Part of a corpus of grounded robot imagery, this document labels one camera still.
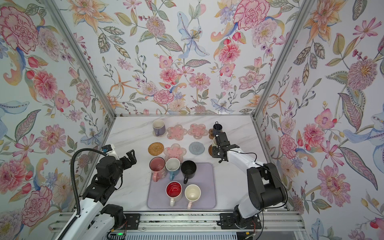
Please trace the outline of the round wooden coaster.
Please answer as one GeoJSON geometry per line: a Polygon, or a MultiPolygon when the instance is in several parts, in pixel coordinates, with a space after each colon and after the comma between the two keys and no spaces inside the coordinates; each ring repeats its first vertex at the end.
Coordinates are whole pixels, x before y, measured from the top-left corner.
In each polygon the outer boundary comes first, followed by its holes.
{"type": "Polygon", "coordinates": [[[213,156],[213,146],[212,145],[209,146],[208,151],[209,151],[209,155],[212,157],[213,156]]]}

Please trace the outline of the small dark navy mug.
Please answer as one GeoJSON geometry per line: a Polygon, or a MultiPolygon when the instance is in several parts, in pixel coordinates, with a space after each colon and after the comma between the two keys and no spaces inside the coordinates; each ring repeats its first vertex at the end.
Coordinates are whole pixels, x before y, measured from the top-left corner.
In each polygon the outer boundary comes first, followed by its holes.
{"type": "Polygon", "coordinates": [[[219,123],[215,123],[213,126],[213,135],[218,135],[223,132],[223,126],[219,123]]]}

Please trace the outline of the brown paw print coaster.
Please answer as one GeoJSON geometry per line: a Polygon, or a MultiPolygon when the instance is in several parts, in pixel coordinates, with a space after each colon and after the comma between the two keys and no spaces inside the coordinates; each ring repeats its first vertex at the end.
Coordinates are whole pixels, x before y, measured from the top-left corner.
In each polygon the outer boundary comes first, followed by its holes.
{"type": "Polygon", "coordinates": [[[213,140],[215,138],[213,129],[209,129],[209,138],[213,140]]]}

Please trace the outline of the round blue woven coaster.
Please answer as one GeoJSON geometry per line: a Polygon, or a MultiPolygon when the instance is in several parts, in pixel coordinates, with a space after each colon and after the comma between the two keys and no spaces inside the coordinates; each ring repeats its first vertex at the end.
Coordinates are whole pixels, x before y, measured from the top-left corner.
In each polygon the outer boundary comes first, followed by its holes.
{"type": "Polygon", "coordinates": [[[204,153],[205,146],[200,142],[192,142],[189,145],[189,151],[191,154],[198,156],[204,153]]]}

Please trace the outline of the pink flower coaster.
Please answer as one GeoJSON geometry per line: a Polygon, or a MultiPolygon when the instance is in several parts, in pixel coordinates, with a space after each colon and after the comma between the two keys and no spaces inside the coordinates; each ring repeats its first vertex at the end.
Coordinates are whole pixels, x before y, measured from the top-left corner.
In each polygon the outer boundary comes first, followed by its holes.
{"type": "Polygon", "coordinates": [[[181,141],[187,133],[188,130],[183,128],[182,125],[167,128],[167,138],[170,140],[181,141]]]}
{"type": "Polygon", "coordinates": [[[196,140],[209,134],[204,124],[191,124],[187,133],[188,135],[193,136],[196,140]]]}
{"type": "Polygon", "coordinates": [[[187,150],[185,148],[182,148],[179,144],[173,144],[171,147],[164,149],[165,161],[167,162],[169,159],[176,158],[182,163],[186,153],[187,150]]]}

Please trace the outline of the black mug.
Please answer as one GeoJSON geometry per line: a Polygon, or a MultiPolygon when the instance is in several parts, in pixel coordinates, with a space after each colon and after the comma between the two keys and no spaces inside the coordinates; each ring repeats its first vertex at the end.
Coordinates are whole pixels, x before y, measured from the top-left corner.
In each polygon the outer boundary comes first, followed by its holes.
{"type": "Polygon", "coordinates": [[[181,172],[184,176],[183,183],[186,185],[188,180],[192,179],[197,171],[197,165],[193,161],[184,161],[181,165],[181,172]]]}

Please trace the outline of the round woven cork coaster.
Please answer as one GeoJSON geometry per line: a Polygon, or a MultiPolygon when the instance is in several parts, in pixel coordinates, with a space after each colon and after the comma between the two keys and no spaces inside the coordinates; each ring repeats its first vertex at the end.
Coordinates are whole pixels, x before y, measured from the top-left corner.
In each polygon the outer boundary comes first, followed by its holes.
{"type": "Polygon", "coordinates": [[[155,142],[149,145],[148,152],[152,156],[159,156],[160,154],[163,153],[164,149],[165,147],[162,143],[155,142]]]}

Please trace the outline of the cream mug pink handle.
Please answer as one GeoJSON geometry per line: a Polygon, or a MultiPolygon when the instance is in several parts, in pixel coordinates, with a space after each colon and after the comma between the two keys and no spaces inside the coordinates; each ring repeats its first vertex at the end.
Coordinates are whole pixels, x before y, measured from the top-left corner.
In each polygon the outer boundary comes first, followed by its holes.
{"type": "Polygon", "coordinates": [[[201,197],[201,189],[199,186],[191,184],[188,185],[185,189],[185,197],[188,200],[187,209],[190,210],[192,208],[192,204],[198,201],[201,197]]]}

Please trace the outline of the white mug grey handle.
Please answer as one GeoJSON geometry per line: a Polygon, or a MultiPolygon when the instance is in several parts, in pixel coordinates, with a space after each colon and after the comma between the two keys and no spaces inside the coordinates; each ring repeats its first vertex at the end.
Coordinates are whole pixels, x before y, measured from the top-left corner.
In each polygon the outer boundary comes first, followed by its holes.
{"type": "Polygon", "coordinates": [[[152,124],[153,134],[156,136],[161,136],[166,133],[166,125],[163,120],[155,120],[152,124]]]}

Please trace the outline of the red interior white mug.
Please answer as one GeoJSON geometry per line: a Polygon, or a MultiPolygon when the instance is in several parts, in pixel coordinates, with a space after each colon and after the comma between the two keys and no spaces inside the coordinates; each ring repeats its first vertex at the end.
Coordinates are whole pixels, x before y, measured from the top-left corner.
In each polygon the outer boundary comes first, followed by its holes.
{"type": "Polygon", "coordinates": [[[166,187],[166,194],[170,198],[170,206],[174,207],[183,196],[183,188],[179,182],[170,182],[166,187]]]}

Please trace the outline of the round beige patterned coaster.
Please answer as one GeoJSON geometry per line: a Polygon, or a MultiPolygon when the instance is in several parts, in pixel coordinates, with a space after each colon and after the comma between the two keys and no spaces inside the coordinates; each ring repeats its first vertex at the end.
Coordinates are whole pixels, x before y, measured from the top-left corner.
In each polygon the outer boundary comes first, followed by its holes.
{"type": "Polygon", "coordinates": [[[165,137],[167,135],[167,133],[165,133],[165,134],[163,134],[163,135],[161,135],[161,136],[156,136],[156,135],[154,135],[154,137],[155,138],[163,138],[163,137],[165,137]]]}

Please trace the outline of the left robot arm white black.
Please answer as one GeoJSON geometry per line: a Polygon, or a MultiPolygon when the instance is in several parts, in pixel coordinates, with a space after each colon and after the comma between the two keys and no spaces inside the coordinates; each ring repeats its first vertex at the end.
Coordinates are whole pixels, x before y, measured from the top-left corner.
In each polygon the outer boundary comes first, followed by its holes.
{"type": "Polygon", "coordinates": [[[123,207],[108,204],[109,198],[118,190],[116,185],[123,182],[124,170],[137,163],[135,151],[119,157],[114,145],[105,145],[101,150],[84,148],[76,151],[71,159],[71,183],[76,211],[57,236],[58,240],[103,240],[111,239],[118,230],[137,230],[140,214],[126,214],[123,207]],[[102,156],[96,165],[97,173],[83,195],[79,195],[75,180],[75,161],[83,152],[102,156]]]}

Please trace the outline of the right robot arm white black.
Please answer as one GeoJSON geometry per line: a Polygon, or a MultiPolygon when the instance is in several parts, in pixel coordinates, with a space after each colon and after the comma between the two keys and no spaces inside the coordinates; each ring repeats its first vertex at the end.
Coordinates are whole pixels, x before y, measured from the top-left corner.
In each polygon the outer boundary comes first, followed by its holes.
{"type": "Polygon", "coordinates": [[[269,208],[278,208],[279,204],[286,205],[288,191],[273,163],[257,161],[257,154],[246,153],[236,144],[231,144],[226,133],[215,135],[216,146],[213,158],[219,163],[229,162],[238,167],[247,176],[248,196],[234,208],[234,219],[237,222],[247,220],[269,208]]]}

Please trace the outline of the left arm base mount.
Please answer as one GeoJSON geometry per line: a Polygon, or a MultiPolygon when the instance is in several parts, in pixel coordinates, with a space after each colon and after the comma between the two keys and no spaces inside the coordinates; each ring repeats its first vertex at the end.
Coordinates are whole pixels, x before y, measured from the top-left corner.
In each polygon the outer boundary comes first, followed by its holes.
{"type": "Polygon", "coordinates": [[[113,221],[113,230],[137,230],[140,223],[140,214],[125,213],[123,207],[108,204],[101,210],[101,215],[109,216],[113,221]]]}

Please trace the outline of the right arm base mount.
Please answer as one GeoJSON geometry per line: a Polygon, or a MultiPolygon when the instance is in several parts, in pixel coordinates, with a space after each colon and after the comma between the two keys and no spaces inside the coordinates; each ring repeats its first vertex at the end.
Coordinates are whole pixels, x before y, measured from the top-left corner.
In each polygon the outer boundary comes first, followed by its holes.
{"type": "Polygon", "coordinates": [[[217,221],[217,225],[222,230],[261,230],[262,224],[258,215],[252,215],[249,218],[243,218],[239,205],[236,205],[232,213],[219,214],[220,219],[217,221]]]}

